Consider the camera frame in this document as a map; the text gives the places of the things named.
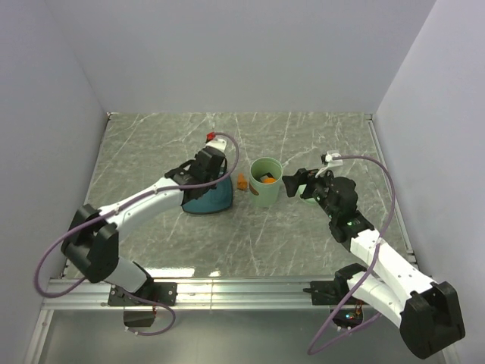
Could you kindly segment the orange fried shrimp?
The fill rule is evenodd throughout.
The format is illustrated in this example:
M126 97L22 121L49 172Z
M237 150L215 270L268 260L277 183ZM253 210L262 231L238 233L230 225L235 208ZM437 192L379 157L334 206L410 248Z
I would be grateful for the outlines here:
M238 190L247 190L248 188L248 181L246 180L243 173L239 173L236 181L236 188Z

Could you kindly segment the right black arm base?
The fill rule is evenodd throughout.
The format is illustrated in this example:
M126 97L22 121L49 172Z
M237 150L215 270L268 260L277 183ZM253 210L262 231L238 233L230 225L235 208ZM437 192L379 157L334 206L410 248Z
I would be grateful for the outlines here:
M366 271L367 269L363 265L353 263L338 270L332 281L311 281L310 287L304 288L303 291L311 294L313 306L336 306L350 290L348 280L351 278L359 280L357 274ZM360 299L348 298L345 304L353 306L353 309L339 311L332 319L332 323L338 330L360 331L381 317L381 314L377 313L374 317L364 321L363 303Z

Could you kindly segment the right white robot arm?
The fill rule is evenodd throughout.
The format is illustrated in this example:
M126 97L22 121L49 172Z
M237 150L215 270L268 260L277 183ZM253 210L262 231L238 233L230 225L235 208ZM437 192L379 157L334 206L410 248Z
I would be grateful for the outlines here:
M332 171L300 168L283 177L286 194L312 198L329 217L334 239L361 260L336 272L332 282L312 281L307 289L313 304L335 309L330 320L358 330L365 326L360 308L340 314L344 305L366 303L390 320L410 351L420 359L465 337L465 325L455 288L421 273L399 255L357 207L355 182Z

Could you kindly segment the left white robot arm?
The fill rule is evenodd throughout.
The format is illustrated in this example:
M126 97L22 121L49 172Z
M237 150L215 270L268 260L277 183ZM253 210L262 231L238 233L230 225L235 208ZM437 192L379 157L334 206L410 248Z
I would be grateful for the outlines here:
M209 183L227 170L225 149L225 141L217 138L207 142L194 159L131 197L99 209L82 206L71 222L75 232L64 240L61 251L89 282L106 281L124 289L136 305L146 304L154 298L153 279L142 266L120 256L120 242L156 215L215 189Z

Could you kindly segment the orange round slice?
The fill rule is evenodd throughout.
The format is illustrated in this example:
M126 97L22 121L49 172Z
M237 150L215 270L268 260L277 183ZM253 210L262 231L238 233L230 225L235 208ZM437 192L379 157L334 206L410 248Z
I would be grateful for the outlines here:
M277 181L277 180L276 180L275 178L273 178L273 177L267 177L267 178L265 178L265 179L262 181L262 183L263 183L263 184L273 184L273 183L275 183L276 181Z

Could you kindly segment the teal square plate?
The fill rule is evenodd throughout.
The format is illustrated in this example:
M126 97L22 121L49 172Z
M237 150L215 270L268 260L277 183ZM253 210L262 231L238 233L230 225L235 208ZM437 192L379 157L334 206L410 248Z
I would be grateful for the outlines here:
M233 185L231 177L217 184L199 199L194 199L182 206L185 213L192 215L211 215L224 212L233 205Z

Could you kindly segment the white sushi roll piece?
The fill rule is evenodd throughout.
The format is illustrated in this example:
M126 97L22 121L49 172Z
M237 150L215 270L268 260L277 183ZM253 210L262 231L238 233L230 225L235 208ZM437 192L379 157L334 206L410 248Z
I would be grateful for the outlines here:
M262 181L267 177L273 177L273 176L272 174L263 174L262 176L260 176L258 180L262 183Z

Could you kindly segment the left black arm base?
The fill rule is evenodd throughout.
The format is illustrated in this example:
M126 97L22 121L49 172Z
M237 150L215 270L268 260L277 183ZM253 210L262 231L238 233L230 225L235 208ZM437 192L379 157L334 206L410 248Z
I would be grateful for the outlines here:
M177 300L177 283L173 281L157 282L143 268L147 281L135 293L115 284L111 285L108 307L123 308L125 330L142 337L154 337L163 334L175 324L176 313L173 310ZM158 309L165 309L171 316L169 323L158 331L147 331L157 318Z

